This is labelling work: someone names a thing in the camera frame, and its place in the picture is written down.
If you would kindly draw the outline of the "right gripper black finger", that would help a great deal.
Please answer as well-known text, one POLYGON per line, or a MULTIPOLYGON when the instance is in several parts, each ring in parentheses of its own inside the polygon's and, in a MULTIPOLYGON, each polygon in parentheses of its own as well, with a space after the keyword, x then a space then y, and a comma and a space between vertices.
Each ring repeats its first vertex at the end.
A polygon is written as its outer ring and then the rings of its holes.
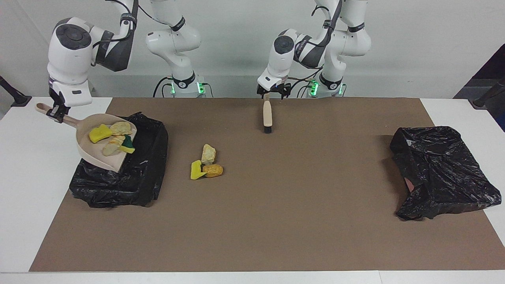
POLYGON ((52 108, 46 111, 46 115, 58 123, 63 123, 64 117, 67 115, 67 107, 65 105, 54 104, 52 108))

